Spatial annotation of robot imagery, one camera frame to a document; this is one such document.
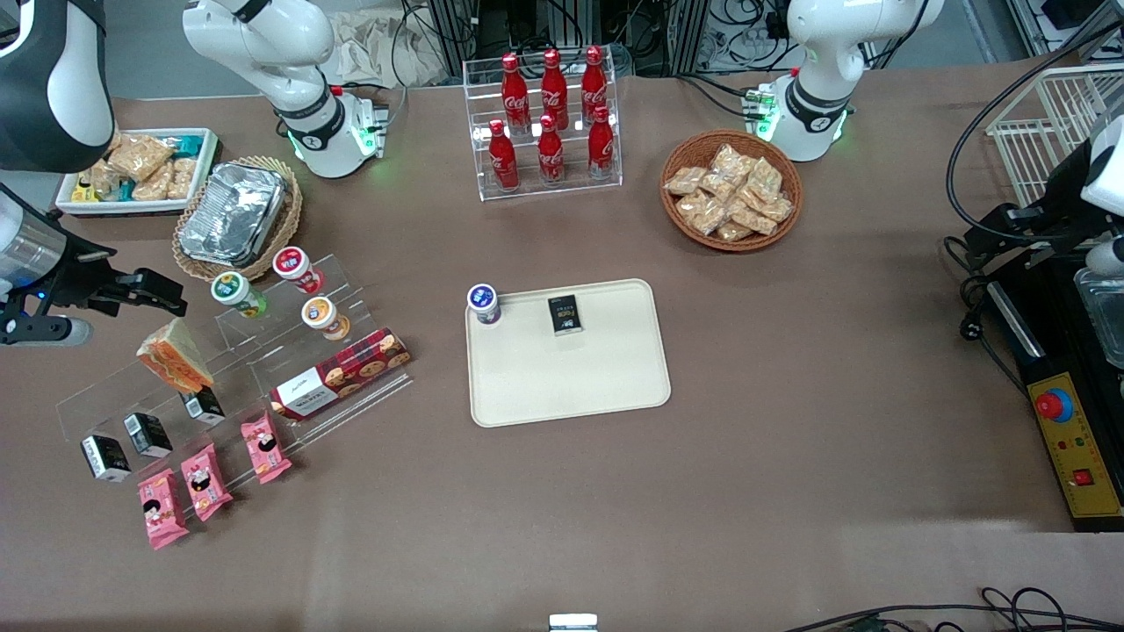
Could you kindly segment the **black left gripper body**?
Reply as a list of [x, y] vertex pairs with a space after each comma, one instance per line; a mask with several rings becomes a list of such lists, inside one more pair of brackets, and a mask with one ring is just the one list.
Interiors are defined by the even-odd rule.
[[1084, 241], [1103, 233], [1103, 213], [1081, 197], [1085, 180], [1091, 172], [1093, 142], [1085, 139], [1048, 177], [1045, 192], [1028, 205], [1028, 233], [1032, 241], [1046, 241], [1048, 247], [1028, 256], [1028, 264], [1067, 255]]

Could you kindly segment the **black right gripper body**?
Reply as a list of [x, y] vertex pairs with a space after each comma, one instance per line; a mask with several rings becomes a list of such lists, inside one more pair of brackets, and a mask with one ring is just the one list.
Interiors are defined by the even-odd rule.
[[105, 298], [105, 288], [115, 291], [120, 273], [110, 264], [117, 249], [101, 247], [70, 231], [61, 232], [67, 240], [58, 263], [35, 285], [39, 297], [36, 315], [47, 315], [54, 307], [74, 307], [85, 312], [100, 312], [118, 316], [119, 305], [112, 297]]

